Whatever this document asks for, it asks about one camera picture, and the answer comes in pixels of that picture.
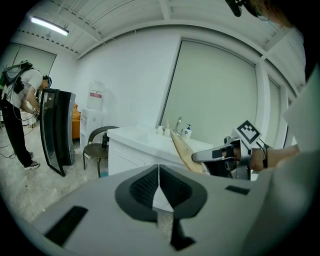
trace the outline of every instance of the soap bottle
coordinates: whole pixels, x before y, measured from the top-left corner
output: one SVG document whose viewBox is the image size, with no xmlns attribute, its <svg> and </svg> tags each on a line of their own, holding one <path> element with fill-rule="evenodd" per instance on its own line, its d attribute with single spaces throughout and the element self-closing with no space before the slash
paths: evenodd
<svg viewBox="0 0 320 256">
<path fill-rule="evenodd" d="M 190 137 L 191 137 L 192 131 L 191 131 L 190 126 L 191 126 L 191 124 L 188 124 L 188 128 L 187 128 L 187 129 L 184 129 L 184 130 L 182 131 L 182 139 L 183 139 L 184 141 L 189 140 Z"/>
</svg>

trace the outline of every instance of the orange sofa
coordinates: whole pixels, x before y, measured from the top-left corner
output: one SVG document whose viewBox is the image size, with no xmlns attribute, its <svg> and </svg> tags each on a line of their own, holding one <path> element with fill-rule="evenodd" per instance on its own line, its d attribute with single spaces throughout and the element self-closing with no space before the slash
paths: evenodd
<svg viewBox="0 0 320 256">
<path fill-rule="evenodd" d="M 78 105 L 73 106 L 73 116 L 72 116 L 72 139 L 80 138 L 80 117 L 81 113 L 78 111 Z"/>
</svg>

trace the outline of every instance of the sink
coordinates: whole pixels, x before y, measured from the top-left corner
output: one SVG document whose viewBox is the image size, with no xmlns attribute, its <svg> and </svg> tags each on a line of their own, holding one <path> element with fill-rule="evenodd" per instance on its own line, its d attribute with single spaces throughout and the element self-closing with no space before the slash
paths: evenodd
<svg viewBox="0 0 320 256">
<path fill-rule="evenodd" d="M 138 136 L 136 140 L 152 148 L 166 151 L 178 156 L 178 152 L 176 150 L 176 147 L 171 137 L 165 137 L 163 135 L 158 135 L 158 134 L 145 133 L 143 135 Z"/>
</svg>

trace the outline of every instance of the white t-shirt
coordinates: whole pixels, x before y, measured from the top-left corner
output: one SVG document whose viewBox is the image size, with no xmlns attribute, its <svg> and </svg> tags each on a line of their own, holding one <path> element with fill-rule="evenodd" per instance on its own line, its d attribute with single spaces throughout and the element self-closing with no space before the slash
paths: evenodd
<svg viewBox="0 0 320 256">
<path fill-rule="evenodd" d="M 19 94 L 16 94 L 13 91 L 13 83 L 10 84 L 4 91 L 4 93 L 7 94 L 6 100 L 18 109 L 20 108 L 21 100 L 26 101 L 30 86 L 32 86 L 34 90 L 37 91 L 43 81 L 41 73 L 36 69 L 30 69 L 26 72 L 23 72 L 20 77 L 22 83 L 24 84 L 24 88 L 21 92 L 19 92 Z"/>
</svg>

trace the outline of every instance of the wooden plank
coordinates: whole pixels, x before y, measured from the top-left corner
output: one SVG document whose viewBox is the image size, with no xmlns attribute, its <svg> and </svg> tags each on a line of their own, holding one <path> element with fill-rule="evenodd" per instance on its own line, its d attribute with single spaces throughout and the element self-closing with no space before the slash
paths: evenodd
<svg viewBox="0 0 320 256">
<path fill-rule="evenodd" d="M 189 171 L 199 173 L 199 174 L 204 174 L 205 172 L 202 164 L 200 162 L 194 162 L 192 160 L 192 154 L 194 153 L 194 151 L 175 132 L 170 130 L 170 133 L 171 133 L 171 138 L 176 148 L 176 151 L 178 152 L 181 160 L 183 161 L 185 166 L 189 169 Z"/>
</svg>

